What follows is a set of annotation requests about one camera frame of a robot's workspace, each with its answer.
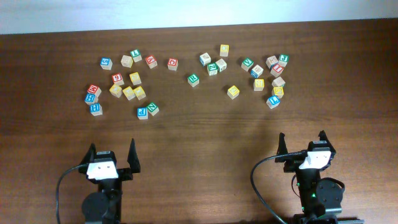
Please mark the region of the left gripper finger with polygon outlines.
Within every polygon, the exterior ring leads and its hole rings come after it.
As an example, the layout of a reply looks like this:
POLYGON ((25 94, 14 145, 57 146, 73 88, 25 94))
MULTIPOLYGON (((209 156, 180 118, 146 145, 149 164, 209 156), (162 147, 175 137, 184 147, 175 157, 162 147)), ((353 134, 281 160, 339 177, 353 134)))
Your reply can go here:
POLYGON ((130 170, 132 173, 140 173, 141 165, 136 152, 136 144, 134 138, 131 139, 129 146, 129 153, 127 156, 127 162, 129 163, 130 170))
POLYGON ((94 157, 96 155, 96 146, 94 143, 91 143, 89 149, 83 159, 80 162, 80 165, 88 165, 94 161, 94 157))

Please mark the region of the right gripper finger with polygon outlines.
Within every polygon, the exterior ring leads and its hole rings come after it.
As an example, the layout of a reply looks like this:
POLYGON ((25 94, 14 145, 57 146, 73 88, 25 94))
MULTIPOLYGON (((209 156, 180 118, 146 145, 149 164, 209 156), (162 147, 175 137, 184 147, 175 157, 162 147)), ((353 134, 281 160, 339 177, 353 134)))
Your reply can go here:
POLYGON ((277 155, 285 155, 288 153, 287 146, 285 143, 285 134, 279 133, 279 143, 277 148, 277 155))
POLYGON ((329 144, 330 143, 330 141, 327 138, 326 132, 324 130, 319 132, 318 137, 319 137, 319 141, 322 144, 329 144))

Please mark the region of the yellow S letter block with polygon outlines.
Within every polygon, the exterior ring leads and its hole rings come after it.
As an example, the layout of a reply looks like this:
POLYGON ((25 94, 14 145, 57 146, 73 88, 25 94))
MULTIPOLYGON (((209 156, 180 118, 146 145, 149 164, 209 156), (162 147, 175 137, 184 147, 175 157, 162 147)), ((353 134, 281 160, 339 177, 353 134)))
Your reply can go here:
POLYGON ((254 91, 262 91, 265 87, 264 79, 255 79, 253 84, 254 91))
POLYGON ((140 75, 138 72, 131 73, 129 78, 133 85, 140 85, 142 83, 140 75))

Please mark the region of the green R letter block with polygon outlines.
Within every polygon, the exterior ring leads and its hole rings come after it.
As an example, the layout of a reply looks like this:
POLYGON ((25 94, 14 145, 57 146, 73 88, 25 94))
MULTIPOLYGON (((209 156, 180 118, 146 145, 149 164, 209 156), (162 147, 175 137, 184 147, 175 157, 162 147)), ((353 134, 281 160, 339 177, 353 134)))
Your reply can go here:
POLYGON ((200 82, 199 77, 195 73, 188 76, 187 80, 192 87, 197 86, 200 82))

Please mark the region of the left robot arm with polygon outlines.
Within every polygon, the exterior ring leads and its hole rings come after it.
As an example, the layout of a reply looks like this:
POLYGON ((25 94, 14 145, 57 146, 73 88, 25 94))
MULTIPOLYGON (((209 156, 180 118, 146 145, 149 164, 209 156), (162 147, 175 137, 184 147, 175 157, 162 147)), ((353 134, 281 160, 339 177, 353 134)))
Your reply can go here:
POLYGON ((135 140, 131 140, 127 155, 128 167, 118 168, 113 151, 97 151, 91 144, 80 162, 79 173, 98 186, 83 201, 81 210, 85 223, 120 223, 122 204, 122 185, 131 181, 133 175, 140 173, 141 165, 136 152, 135 140))

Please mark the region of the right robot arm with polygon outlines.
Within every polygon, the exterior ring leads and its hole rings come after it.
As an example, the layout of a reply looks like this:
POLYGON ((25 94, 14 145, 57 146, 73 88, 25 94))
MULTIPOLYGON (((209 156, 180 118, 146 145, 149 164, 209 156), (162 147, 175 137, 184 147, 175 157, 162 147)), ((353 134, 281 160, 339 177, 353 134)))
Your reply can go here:
POLYGON ((345 185, 341 181, 322 178, 320 172, 331 165, 336 150, 326 133, 320 131, 319 140, 311 141, 305 150, 289 152, 285 134, 279 134, 276 162, 284 164, 285 173, 293 173, 297 179, 302 213, 293 217, 294 223, 364 223, 358 218, 338 219, 345 185))

